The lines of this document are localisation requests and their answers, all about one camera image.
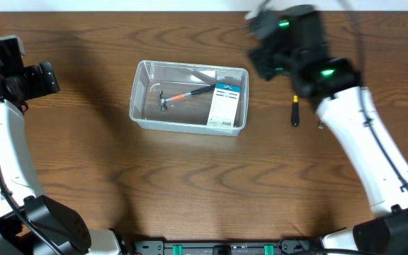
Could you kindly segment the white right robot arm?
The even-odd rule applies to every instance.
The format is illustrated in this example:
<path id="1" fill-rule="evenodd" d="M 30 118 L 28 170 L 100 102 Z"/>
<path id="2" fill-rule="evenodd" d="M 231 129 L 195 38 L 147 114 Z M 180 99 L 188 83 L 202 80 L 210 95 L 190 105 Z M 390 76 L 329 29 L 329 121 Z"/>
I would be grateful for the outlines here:
<path id="1" fill-rule="evenodd" d="M 260 4 L 246 15 L 259 46 L 249 52 L 258 75 L 290 78 L 356 170 L 374 218 L 318 237 L 305 254 L 408 254 L 408 163 L 383 124 L 362 69 L 329 53 L 312 5 L 275 12 Z"/>

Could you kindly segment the clear plastic container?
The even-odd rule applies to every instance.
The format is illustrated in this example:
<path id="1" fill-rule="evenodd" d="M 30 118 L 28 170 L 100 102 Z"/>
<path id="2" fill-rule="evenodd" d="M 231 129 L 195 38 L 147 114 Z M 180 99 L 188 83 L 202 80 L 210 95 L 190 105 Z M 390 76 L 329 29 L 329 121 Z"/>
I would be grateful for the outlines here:
<path id="1" fill-rule="evenodd" d="M 161 112 L 163 97 L 183 94 L 217 83 L 241 89 L 233 127 L 208 126 L 214 91 L 167 103 Z M 206 135 L 237 136 L 247 123 L 249 73 L 243 68 L 142 60 L 135 72 L 130 97 L 130 118 L 141 128 Z"/>

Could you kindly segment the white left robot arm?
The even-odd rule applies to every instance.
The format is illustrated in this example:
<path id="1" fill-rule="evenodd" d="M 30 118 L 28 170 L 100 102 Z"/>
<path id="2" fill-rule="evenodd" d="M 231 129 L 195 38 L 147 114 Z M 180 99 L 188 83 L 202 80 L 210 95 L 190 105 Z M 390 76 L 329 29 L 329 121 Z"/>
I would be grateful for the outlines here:
<path id="1" fill-rule="evenodd" d="M 31 159 L 27 102 L 60 89 L 50 62 L 25 66 L 16 35 L 0 38 L 0 254 L 129 254 L 114 229 L 90 230 L 49 198 Z"/>

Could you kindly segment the hammer with black grip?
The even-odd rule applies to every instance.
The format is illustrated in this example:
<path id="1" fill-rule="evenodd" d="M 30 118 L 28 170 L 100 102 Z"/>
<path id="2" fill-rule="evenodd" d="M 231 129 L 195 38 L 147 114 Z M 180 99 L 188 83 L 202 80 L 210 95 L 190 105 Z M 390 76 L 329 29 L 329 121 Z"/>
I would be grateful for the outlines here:
<path id="1" fill-rule="evenodd" d="M 158 96 L 158 104 L 160 106 L 160 110 L 161 112 L 166 112 L 167 111 L 167 103 L 171 102 L 171 101 L 177 101 L 179 99 L 182 98 L 186 98 L 186 97 L 190 97 L 190 96 L 194 96 L 194 95 L 198 95 L 198 94 L 204 94 L 207 92 L 211 92 L 215 90 L 216 85 L 211 85 L 211 86 L 204 86 L 202 88 L 199 89 L 195 89 L 186 93 L 181 93 L 181 94 L 177 94 L 175 96 L 170 96 L 170 97 L 163 97 L 163 91 L 161 90 L 159 92 L 159 96 Z"/>

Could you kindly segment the white teal product box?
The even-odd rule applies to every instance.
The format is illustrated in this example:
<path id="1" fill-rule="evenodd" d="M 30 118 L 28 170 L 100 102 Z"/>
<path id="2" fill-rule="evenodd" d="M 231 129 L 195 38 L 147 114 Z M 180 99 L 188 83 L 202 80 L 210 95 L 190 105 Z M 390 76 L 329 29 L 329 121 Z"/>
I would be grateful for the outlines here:
<path id="1" fill-rule="evenodd" d="M 208 126 L 233 127 L 241 89 L 238 86 L 217 83 L 212 95 Z"/>

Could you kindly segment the black yellow screwdriver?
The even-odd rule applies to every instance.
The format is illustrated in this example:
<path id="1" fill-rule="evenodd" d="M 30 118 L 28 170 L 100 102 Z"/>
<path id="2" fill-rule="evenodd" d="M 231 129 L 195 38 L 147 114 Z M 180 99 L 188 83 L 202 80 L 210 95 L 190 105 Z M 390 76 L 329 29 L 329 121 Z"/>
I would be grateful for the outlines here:
<path id="1" fill-rule="evenodd" d="M 293 127 L 298 127 L 300 124 L 300 104 L 298 101 L 298 96 L 294 95 L 293 96 L 293 102 L 292 102 L 292 111 L 291 111 L 291 125 Z"/>

